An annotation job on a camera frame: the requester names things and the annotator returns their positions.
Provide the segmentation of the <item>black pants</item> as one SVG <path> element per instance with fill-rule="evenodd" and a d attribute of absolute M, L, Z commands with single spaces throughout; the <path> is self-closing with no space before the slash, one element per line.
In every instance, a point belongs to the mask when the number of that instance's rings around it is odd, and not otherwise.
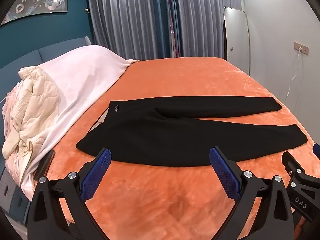
<path fill-rule="evenodd" d="M 296 124 L 227 122 L 227 118 L 280 109 L 273 97 L 171 96 L 111 101 L 104 121 L 76 148 L 93 157 L 106 148 L 115 161 L 165 167 L 208 166 L 213 147 L 229 160 L 246 161 L 307 142 Z"/>

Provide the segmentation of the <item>black smartphone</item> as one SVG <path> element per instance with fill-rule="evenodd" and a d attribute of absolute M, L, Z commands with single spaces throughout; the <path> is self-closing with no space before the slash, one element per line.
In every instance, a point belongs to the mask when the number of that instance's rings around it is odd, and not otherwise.
<path fill-rule="evenodd" d="M 39 162 L 37 170 L 34 174 L 34 180 L 38 181 L 41 177 L 45 177 L 54 158 L 55 151 L 50 150 Z"/>

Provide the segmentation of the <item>grey bedside table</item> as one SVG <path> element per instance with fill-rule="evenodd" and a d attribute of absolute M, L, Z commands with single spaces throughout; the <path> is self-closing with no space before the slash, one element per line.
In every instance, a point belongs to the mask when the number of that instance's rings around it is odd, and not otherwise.
<path fill-rule="evenodd" d="M 4 213 L 22 225 L 27 224 L 29 199 L 5 169 L 1 176 L 1 208 Z"/>

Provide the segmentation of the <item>cream quilted comforter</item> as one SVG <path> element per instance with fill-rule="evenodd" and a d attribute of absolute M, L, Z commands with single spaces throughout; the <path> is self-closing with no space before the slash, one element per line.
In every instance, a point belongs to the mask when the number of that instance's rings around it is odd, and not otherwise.
<path fill-rule="evenodd" d="M 18 75 L 23 87 L 11 117 L 21 140 L 37 153 L 59 115 L 60 95 L 56 83 L 39 66 L 24 67 Z"/>

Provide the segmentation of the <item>white sheet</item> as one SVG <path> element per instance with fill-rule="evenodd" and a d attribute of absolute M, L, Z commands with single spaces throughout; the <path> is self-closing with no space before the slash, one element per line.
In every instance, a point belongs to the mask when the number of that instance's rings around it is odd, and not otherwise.
<path fill-rule="evenodd" d="M 21 190 L 29 200 L 35 191 L 34 172 L 40 160 L 133 63 L 133 59 L 126 60 L 105 47 L 90 45 L 39 66 L 55 82 L 61 101 L 55 123 L 23 175 Z"/>

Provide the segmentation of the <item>blue padded headboard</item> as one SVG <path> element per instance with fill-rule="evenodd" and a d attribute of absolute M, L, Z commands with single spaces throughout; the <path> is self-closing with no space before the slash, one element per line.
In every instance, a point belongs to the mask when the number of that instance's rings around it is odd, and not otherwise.
<path fill-rule="evenodd" d="M 23 67 L 36 66 L 61 56 L 73 49 L 89 46 L 88 36 L 55 43 L 23 55 L 1 68 L 1 90 L 19 81 L 18 71 Z"/>

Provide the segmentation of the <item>grey blue curtains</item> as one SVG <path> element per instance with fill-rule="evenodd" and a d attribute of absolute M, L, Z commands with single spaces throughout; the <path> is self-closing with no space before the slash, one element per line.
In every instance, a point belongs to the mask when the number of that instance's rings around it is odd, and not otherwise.
<path fill-rule="evenodd" d="M 241 0 L 88 0 L 96 44 L 126 59 L 224 57 L 223 11 Z"/>

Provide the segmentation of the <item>wall socket plate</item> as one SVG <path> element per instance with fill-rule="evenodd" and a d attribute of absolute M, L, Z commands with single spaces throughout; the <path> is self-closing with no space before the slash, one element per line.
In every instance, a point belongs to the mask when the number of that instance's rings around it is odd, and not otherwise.
<path fill-rule="evenodd" d="M 293 48 L 294 48 L 294 50 L 297 50 L 302 54 L 305 54 L 305 55 L 309 54 L 309 48 L 307 46 L 300 44 L 300 43 L 294 42 Z"/>

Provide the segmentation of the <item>silver wall art panel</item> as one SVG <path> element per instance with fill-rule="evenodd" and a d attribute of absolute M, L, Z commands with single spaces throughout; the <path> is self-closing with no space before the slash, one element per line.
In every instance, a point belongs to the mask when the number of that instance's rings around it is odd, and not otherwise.
<path fill-rule="evenodd" d="M 16 0 L 1 25 L 33 15 L 67 12 L 68 0 Z"/>

